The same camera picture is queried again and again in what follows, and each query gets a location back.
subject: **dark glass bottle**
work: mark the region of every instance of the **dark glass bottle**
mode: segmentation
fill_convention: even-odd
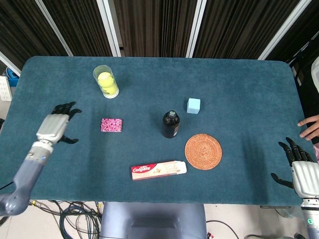
[[[179,117],[175,111],[167,112],[163,117],[162,134],[166,138],[173,138],[178,131]]]

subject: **teal tablecloth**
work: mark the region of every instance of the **teal tablecloth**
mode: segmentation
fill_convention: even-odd
[[[106,99],[93,69],[109,65],[120,93]],[[198,115],[187,99],[201,99]],[[276,172],[291,179],[278,141],[286,136],[314,154],[299,138],[304,118],[290,68],[256,60],[32,57],[25,64],[0,136],[0,185],[10,182],[35,133],[57,104],[76,101],[83,113],[66,131],[75,145],[59,143],[35,188],[34,199],[118,202],[191,202],[296,205],[293,190],[278,185]],[[176,110],[180,128],[173,139],[160,132],[164,113]],[[123,119],[121,133],[100,132],[101,118]],[[130,167],[186,161],[184,146],[197,133],[221,144],[221,163],[200,171],[132,181]]]

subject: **human hand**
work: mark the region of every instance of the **human hand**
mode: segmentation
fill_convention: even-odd
[[[298,126],[303,126],[310,122],[315,122],[315,123],[299,135],[301,138],[306,136],[306,140],[308,141],[313,139],[316,136],[319,136],[319,115],[311,116],[298,123]]]

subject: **colgate toothpaste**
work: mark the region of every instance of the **colgate toothpaste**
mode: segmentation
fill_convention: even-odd
[[[186,164],[183,161],[153,163],[147,165],[134,166],[131,168],[133,180],[164,177],[169,175],[182,174],[186,172]]]

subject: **colgate logo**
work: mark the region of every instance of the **colgate logo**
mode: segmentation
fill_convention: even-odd
[[[147,166],[141,166],[139,168],[134,168],[133,172],[137,173],[137,172],[144,172],[144,171],[149,171],[151,169],[151,167],[147,167]]]

